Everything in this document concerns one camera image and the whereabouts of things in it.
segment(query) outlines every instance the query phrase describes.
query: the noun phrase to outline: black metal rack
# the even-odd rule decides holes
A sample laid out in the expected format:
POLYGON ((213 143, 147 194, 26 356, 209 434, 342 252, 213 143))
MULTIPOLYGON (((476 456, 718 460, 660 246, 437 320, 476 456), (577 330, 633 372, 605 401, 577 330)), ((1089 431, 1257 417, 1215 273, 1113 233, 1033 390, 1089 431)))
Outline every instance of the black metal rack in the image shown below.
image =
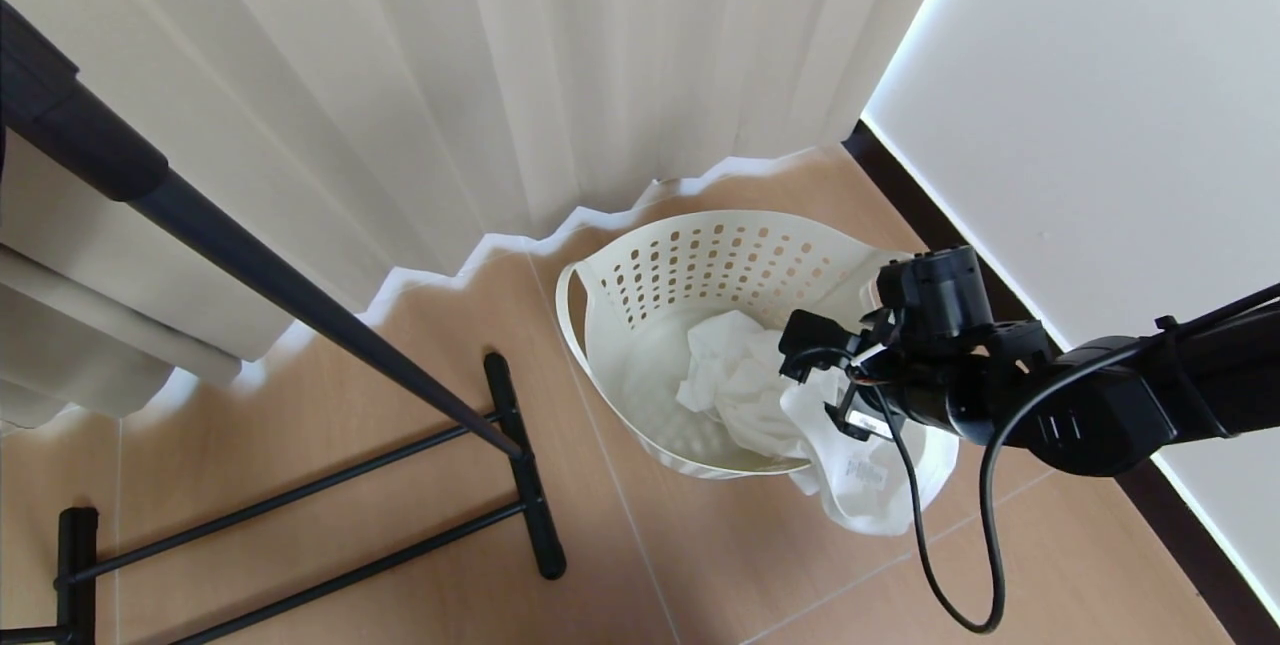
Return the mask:
POLYGON ((512 503, 275 603, 183 637, 178 642, 209 642, 230 635, 356 585, 517 513, 525 516, 538 571, 548 580, 562 576, 566 568, 564 550, 543 494, 511 371, 502 354, 485 354, 484 370, 493 394, 494 412, 481 416, 370 326, 347 312, 319 285, 307 280, 302 273, 253 238, 227 212, 183 180, 177 171, 170 170, 169 163, 159 150, 115 115, 105 102, 99 101, 90 90, 79 84, 74 63, 54 47, 54 44, 50 44, 13 6, 9 6, 9 3, 0 1, 0 6, 3 6, 0 95, 3 95, 4 127, 22 134, 24 139, 44 150, 55 163, 81 177, 100 193, 142 212, 154 224, 187 243, 244 285, 250 285, 293 317, 306 322, 319 334, 460 424, 457 427, 422 436, 415 443, 320 477, 288 493, 274 495, 102 562, 97 562, 97 511, 64 509, 58 520, 58 575, 54 580, 54 589, 58 593, 58 622, 47 627, 0 631, 0 645, 92 644, 95 581, 102 575, 243 523, 467 433, 483 436, 509 458, 512 477, 516 481, 516 499, 512 503))

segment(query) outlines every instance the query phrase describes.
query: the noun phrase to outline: robotic arm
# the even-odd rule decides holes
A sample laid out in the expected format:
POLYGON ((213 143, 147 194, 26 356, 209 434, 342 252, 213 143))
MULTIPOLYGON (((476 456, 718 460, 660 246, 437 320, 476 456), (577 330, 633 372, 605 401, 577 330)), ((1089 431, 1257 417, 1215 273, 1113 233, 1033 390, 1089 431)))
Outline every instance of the robotic arm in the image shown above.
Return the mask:
POLYGON ((1171 443, 1280 426, 1280 284, 1189 322, 1158 317, 1155 335, 1100 338, 1059 357, 1041 322, 993 321, 973 248, 891 262, 876 284, 882 307, 861 317, 856 334, 818 314, 791 312, 778 343, 781 372, 797 381, 814 367, 846 372, 850 386, 827 415, 847 436, 897 445, 925 577, 947 613, 973 632, 993 631, 1004 614, 992 504, 1004 445, 1064 472, 1107 477, 1171 443), (983 623, 961 616, 933 577, 915 474, 899 435, 906 418, 987 448, 979 499, 993 591, 983 623))

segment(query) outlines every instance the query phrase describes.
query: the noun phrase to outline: black baseboard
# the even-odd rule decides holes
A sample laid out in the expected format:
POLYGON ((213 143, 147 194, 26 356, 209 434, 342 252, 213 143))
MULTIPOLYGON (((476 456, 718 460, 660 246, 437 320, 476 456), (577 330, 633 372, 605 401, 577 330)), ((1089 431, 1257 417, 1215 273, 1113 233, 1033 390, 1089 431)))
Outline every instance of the black baseboard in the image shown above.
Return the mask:
MULTIPOLYGON (((884 193, 893 207, 929 248, 965 243, 960 230, 942 215, 924 189, 879 142, 870 127, 859 122, 845 148, 884 193)), ((996 320, 1029 320, 1027 306, 982 262, 983 283, 996 320)), ((1187 573, 1192 585, 1240 645, 1280 642, 1280 625, 1271 618, 1257 595, 1170 481, 1151 461, 1116 477, 1147 525, 1187 573)))

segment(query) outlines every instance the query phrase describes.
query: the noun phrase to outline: white wall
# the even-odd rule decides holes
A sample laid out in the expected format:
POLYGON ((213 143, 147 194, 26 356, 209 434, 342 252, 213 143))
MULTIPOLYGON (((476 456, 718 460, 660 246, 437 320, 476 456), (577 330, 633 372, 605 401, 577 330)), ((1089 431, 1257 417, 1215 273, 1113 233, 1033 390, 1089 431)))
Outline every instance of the white wall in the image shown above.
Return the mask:
MULTIPOLYGON (((927 0, 864 118, 1065 346, 1280 280, 1280 0, 927 0)), ((1280 619, 1280 430, 1162 467, 1280 619)))

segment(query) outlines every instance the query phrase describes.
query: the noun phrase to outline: basket handle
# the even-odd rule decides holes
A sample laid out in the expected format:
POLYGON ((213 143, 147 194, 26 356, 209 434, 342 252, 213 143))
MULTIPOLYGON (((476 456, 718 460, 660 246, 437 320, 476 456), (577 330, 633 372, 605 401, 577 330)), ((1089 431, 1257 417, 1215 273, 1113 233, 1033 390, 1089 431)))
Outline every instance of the basket handle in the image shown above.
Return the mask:
POLYGON ((573 360, 577 361, 579 367, 581 367, 582 372, 591 379, 591 384, 599 389, 600 384, 595 381, 595 374, 591 372, 591 366, 586 362, 586 353, 582 352, 577 335, 573 334, 573 321, 570 320, 568 314, 568 282, 581 266, 581 262, 575 262, 570 264, 561 271, 559 280, 556 283, 556 317, 559 320, 561 331, 564 335, 564 343, 568 346, 568 352, 573 353, 573 360))

